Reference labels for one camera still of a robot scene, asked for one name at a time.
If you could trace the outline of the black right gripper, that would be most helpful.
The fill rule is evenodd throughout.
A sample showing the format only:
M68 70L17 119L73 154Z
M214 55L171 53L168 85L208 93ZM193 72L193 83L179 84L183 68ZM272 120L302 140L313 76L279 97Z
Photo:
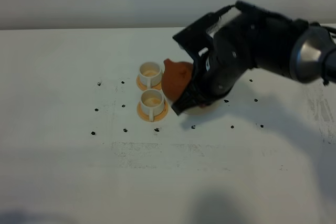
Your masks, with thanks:
M287 61L293 47L292 19L244 1L215 12L221 18L217 28L209 33L213 47L200 51L200 62L193 63L197 70L204 71L203 88L192 78L171 105L176 115L223 98L248 69L261 67L288 75Z

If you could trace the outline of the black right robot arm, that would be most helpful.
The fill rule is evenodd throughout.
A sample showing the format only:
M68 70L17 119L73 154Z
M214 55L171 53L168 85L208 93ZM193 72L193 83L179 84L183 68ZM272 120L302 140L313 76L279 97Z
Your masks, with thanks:
M249 69L261 68L300 83L335 82L335 29L290 19L244 1L210 12L173 38L193 59L191 80L172 104L176 114L226 97Z

